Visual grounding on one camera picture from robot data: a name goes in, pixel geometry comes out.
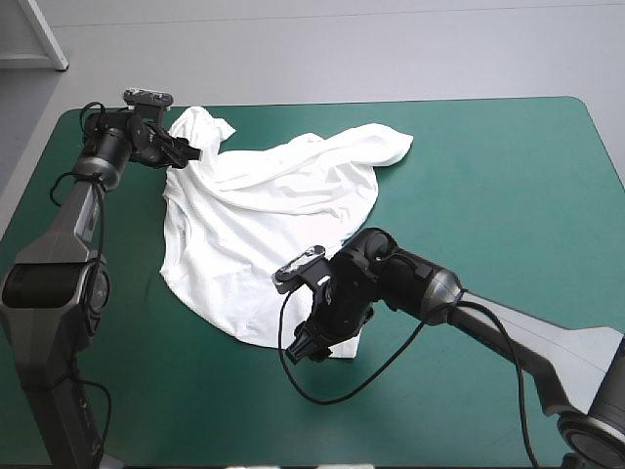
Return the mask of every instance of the white t-shirt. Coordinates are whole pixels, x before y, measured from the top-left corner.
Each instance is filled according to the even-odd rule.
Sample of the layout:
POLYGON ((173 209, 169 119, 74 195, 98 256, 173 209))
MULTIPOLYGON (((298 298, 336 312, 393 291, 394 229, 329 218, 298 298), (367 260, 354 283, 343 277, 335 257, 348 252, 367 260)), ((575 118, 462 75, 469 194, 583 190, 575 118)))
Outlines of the white t-shirt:
MULTIPOLYGON (((234 130, 202 107, 190 107, 171 134, 201 149, 185 169, 169 169, 163 196, 166 253, 160 273, 192 310, 250 344, 277 347, 284 299, 271 274, 320 244, 331 257, 365 221, 378 195, 372 166, 408 152, 412 137, 380 124, 327 140, 305 134, 259 151, 218 154, 234 130)), ((284 312, 282 343, 311 312, 301 287, 284 312)), ((358 338, 334 347, 353 358, 358 338)))

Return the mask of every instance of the black cable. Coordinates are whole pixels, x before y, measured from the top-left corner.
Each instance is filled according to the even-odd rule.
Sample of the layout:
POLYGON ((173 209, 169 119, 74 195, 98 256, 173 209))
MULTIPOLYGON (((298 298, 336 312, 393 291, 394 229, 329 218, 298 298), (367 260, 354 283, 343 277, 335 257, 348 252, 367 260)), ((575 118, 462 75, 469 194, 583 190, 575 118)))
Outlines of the black cable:
POLYGON ((515 370, 517 372, 517 382, 519 384, 519 415, 521 418, 521 433, 523 437, 523 445, 525 446, 525 452, 527 453, 527 457, 531 461, 531 465, 534 469, 540 469, 538 465, 538 461, 536 460, 536 456, 534 455, 534 451, 531 447, 531 442, 529 440, 529 431, 527 430, 527 412, 525 409, 525 386, 523 380, 523 371, 521 368, 521 361, 519 360, 519 355, 515 350, 515 344, 508 335, 504 324, 501 323, 501 320, 497 318, 497 316, 486 308, 484 305, 480 303, 476 303, 473 301, 460 301, 458 302, 458 307, 471 308, 472 310, 478 311, 488 317, 499 329, 499 332, 506 340, 508 348, 510 349, 510 355, 512 356, 512 362, 515 365, 515 370))
POLYGON ((104 445, 106 444, 106 437, 108 436, 108 427, 110 425, 110 417, 112 415, 113 399, 110 395, 110 392, 106 388, 106 386, 102 383, 98 383, 96 381, 89 381, 87 379, 82 379, 82 378, 74 378, 74 381, 77 383, 86 385, 86 386, 92 386, 94 388, 98 388, 106 396, 106 421, 104 422, 104 429, 102 431, 101 444, 100 444, 100 449, 99 449, 99 457, 96 458, 96 462, 95 462, 96 467, 99 467, 100 460, 102 459, 102 456, 104 455, 104 445))
MULTIPOLYGON (((91 271, 89 272, 89 277, 87 278, 87 284, 85 286, 85 296, 83 297, 83 300, 82 300, 83 306, 91 310, 91 312, 94 314, 95 311, 94 311, 93 305, 91 304, 91 299, 93 298, 94 288, 96 285, 96 277, 98 276, 98 270, 99 270, 100 264, 102 263, 102 254, 104 251, 104 233, 105 233, 106 217, 104 215, 103 193, 106 192, 106 190, 104 187, 104 183, 101 180, 100 173, 94 173, 90 176, 83 176, 74 172, 63 173, 57 178, 53 186, 50 188, 50 199, 57 206, 61 206, 61 204, 55 198, 55 190, 59 186, 59 183, 68 176, 73 176, 74 178, 76 178, 76 182, 84 181, 84 182, 88 182, 91 184, 93 191, 96 193, 96 199, 98 201, 98 207, 100 209, 100 216, 99 216, 100 235, 98 237, 98 249, 96 252, 96 257, 92 261, 90 261, 95 264, 95 267, 93 267, 91 271)), ((74 358, 75 347, 76 347, 76 341, 74 340, 74 345, 72 347, 72 352, 71 352, 72 360, 75 360, 74 358)), ((98 467, 98 465, 100 464, 100 459, 104 455, 104 445, 106 443, 106 437, 108 435, 108 427, 110 425, 110 418, 112 415, 112 397, 110 395, 110 392, 108 391, 108 389, 106 388, 104 384, 101 384, 95 381, 89 381, 89 380, 82 379, 82 378, 77 378, 75 374, 73 374, 71 378, 74 381, 81 383, 83 385, 99 388, 106 395, 106 401, 107 401, 106 421, 104 422, 104 430, 103 430, 102 438, 101 438, 101 446, 100 446, 100 451, 99 451, 100 454, 99 454, 99 457, 96 458, 96 467, 98 467)))
POLYGON ((525 452, 527 453, 527 457, 529 458, 532 467, 534 469, 540 469, 540 466, 538 465, 538 461, 536 460, 536 456, 534 455, 534 451, 531 447, 531 442, 529 440, 529 431, 527 428, 527 412, 525 409, 525 389, 524 389, 523 373, 522 373, 522 368, 521 368, 521 361, 519 360, 519 356, 515 349, 514 342, 510 338, 510 335, 508 334, 508 331, 506 331, 506 328, 504 327, 504 325, 501 323, 501 320, 499 320, 492 311, 490 311, 484 305, 481 305, 479 303, 475 303, 471 301, 461 301, 461 297, 464 294, 464 292, 465 292, 464 289, 461 290, 460 293, 456 296, 455 300, 452 301, 451 303, 442 303, 432 308, 431 310, 429 310, 424 315, 423 320, 419 322, 419 324, 417 325, 415 330, 412 332, 412 334, 410 334, 408 339, 403 343, 403 345, 401 345, 401 347, 399 347, 396 350, 396 352, 392 354, 391 357, 386 362, 384 362, 384 364, 382 364, 382 366, 380 366, 371 376, 369 376, 366 380, 364 380, 362 384, 360 384, 357 388, 353 389, 348 394, 341 396, 339 398, 330 399, 330 400, 320 400, 320 399, 314 398, 313 396, 308 394, 306 391, 304 391, 304 389, 302 389, 302 387, 295 380, 295 377, 292 375, 291 370, 289 369, 286 363, 286 360, 284 359, 284 352, 282 351, 282 324, 283 324, 283 318, 284 318, 284 308, 286 307, 286 304, 289 298, 293 294, 293 292, 291 291, 289 292, 289 294, 284 299, 284 302, 282 303, 282 308, 280 309, 280 320, 279 320, 279 325, 278 325, 278 336, 277 336, 278 337, 277 338, 278 349, 277 350, 278 350, 278 356, 280 357, 280 363, 282 364, 282 368, 284 369, 286 376, 288 377, 289 381, 291 382, 295 390, 308 401, 318 404, 318 405, 338 404, 343 401, 346 401, 347 399, 352 398, 353 396, 358 394, 360 391, 362 391, 366 386, 368 386, 374 379, 376 379, 392 362, 395 361, 397 357, 399 357, 399 355, 401 355, 401 353, 403 353, 403 351, 412 343, 412 341, 414 341, 417 335, 419 335, 421 330, 423 330, 425 325, 428 323, 428 320, 433 318, 435 314, 445 309, 449 309, 450 310, 449 314, 451 315, 453 312, 453 309, 456 307, 472 308, 480 313, 483 313, 490 320, 492 320, 492 322, 495 324, 497 329, 499 329, 499 332, 501 333, 501 335, 504 337, 504 339, 506 340, 508 344, 508 347, 510 349, 510 355, 512 356, 513 363, 515 365, 515 370, 517 372, 517 380, 519 384, 519 415, 521 419, 521 433, 522 433, 523 445, 525 447, 525 452))
POLYGON ((417 327, 414 329, 412 334, 410 334, 410 336, 406 339, 406 341, 389 357, 389 359, 386 360, 371 376, 369 376, 367 379, 365 379, 355 389, 353 389, 352 391, 348 392, 348 394, 346 394, 344 396, 341 396, 341 397, 338 397, 338 398, 329 399, 329 400, 321 400, 321 399, 314 398, 313 396, 308 394, 306 391, 304 391, 304 389, 302 389, 302 387, 295 380, 295 377, 291 373, 291 370, 289 369, 289 367, 288 367, 288 365, 286 363, 286 360, 284 359, 284 351, 282 350, 282 324, 283 324, 283 318, 284 318, 284 308, 286 307, 286 303, 289 301, 289 298, 291 297, 292 294, 293 294, 293 292, 291 291, 291 292, 289 292, 288 295, 286 295, 286 298, 284 299, 284 302, 282 303, 282 308, 280 308, 280 320, 279 320, 278 332, 277 332, 277 351, 278 351, 278 356, 280 357, 280 363, 282 363, 282 368, 284 369, 284 372, 286 373, 286 376, 289 378, 289 381, 291 382, 291 384, 293 385, 295 390, 304 399, 306 399, 308 401, 311 401, 312 403, 315 403, 317 405, 338 404, 338 403, 346 401, 347 399, 350 399, 353 396, 355 396, 356 394, 358 394, 360 391, 362 391, 364 388, 366 388, 369 384, 371 384, 371 382, 374 379, 376 379, 378 376, 380 376, 380 374, 382 374, 382 372, 385 369, 387 369, 391 365, 391 363, 393 363, 397 359, 397 357, 399 357, 403 353, 403 351, 406 350, 406 348, 408 348, 408 346, 412 343, 412 341, 417 338, 417 336, 419 335, 421 330, 426 326, 428 320, 431 317, 433 317, 436 313, 439 313, 440 311, 443 311, 443 310, 449 308, 452 305, 450 303, 443 303, 443 304, 440 304, 440 305, 432 308, 428 312, 428 314, 426 315, 426 318, 423 321, 419 322, 419 325, 417 325, 417 327))
POLYGON ((83 136, 85 135, 85 122, 83 120, 83 117, 89 109, 93 108, 93 106, 97 106, 100 108, 100 116, 106 113, 106 107, 104 107, 104 105, 102 103, 99 103, 98 101, 91 101, 87 105, 83 106, 83 108, 80 109, 80 114, 78 114, 78 120, 80 121, 80 130, 82 131, 83 136))

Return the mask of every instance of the table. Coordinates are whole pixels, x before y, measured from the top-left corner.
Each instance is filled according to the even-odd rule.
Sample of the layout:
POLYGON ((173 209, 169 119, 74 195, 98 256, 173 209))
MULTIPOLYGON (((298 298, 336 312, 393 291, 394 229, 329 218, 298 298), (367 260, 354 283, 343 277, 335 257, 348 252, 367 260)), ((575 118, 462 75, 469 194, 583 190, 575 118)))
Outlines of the table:
MULTIPOLYGON (((367 226, 455 271, 476 293, 569 327, 625 330, 625 194, 580 101, 209 110, 237 129, 223 149, 266 149, 368 122, 414 135, 401 163, 376 170, 380 196, 367 226)), ((181 112, 171 109, 166 125, 181 112)), ((77 115, 59 119, 0 243, 0 272, 53 219, 48 189, 80 152, 77 115)), ((84 377, 113 395, 107 452, 136 465, 528 465, 513 367, 458 330, 426 329, 355 399, 320 407, 290 387, 275 350, 239 343, 188 310, 158 273, 164 177, 129 164, 106 198, 113 293, 79 361, 84 377)), ((297 366, 311 392, 351 389, 416 325, 382 304, 376 311, 356 360, 297 366)), ((47 463, 6 340, 0 383, 0 464, 47 463)), ((566 447, 557 417, 542 415, 526 383, 538 459, 559 465, 566 447)), ((104 399, 88 392, 102 422, 104 399)))

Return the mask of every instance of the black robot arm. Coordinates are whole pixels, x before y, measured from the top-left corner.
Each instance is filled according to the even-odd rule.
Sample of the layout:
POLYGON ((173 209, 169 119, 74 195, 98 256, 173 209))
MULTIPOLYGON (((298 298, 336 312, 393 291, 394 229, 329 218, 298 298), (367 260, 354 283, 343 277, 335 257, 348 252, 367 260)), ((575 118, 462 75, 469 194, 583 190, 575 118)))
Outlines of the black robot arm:
POLYGON ((312 312, 286 350, 292 362, 321 361, 329 347, 356 336, 384 300, 427 324, 449 323, 511 360, 508 342, 480 309, 505 327, 521 367, 536 384, 546 415, 558 413, 566 442, 607 468, 625 467, 625 342, 609 327, 567 329, 482 298, 456 275, 365 229, 331 260, 315 246, 273 276, 280 293, 308 285, 312 312))
POLYGON ((91 243, 105 193, 118 186, 130 159, 182 168, 199 156, 161 127, 170 95, 131 89, 124 99, 132 109, 107 112, 99 105, 86 119, 83 150, 67 173, 75 178, 73 189, 48 231, 18 254, 0 284, 0 322, 21 386, 54 467, 63 469, 123 467, 104 454, 105 435, 76 363, 98 331, 110 292, 102 245, 91 243))

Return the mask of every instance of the green table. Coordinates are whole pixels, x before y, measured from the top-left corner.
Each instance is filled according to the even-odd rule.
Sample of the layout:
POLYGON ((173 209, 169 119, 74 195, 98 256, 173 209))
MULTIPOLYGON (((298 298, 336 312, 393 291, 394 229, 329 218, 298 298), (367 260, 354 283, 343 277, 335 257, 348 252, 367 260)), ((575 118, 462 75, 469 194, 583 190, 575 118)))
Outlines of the green table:
MULTIPOLYGON (((404 160, 377 170, 367 221, 455 271, 473 291, 570 327, 625 330, 625 196, 587 109, 572 98, 211 107, 237 132, 223 149, 265 149, 304 132, 330 136, 380 122, 412 134, 404 160)), ((167 114, 167 125, 181 113, 167 114)), ((80 152, 65 113, 0 244, 0 272, 56 212, 55 177, 80 152)), ((158 270, 163 171, 130 164, 107 197, 113 296, 86 378, 113 395, 107 452, 132 464, 527 465, 511 365, 461 332, 430 328, 378 381, 320 407, 288 384, 275 350, 239 343, 188 310, 158 270)), ((305 362, 320 396, 367 376, 416 325, 378 305, 355 361, 305 362)), ((528 380, 539 461, 566 451, 528 380)), ((102 421, 104 399, 89 391, 102 421)), ((0 340, 0 463, 47 454, 0 340)))

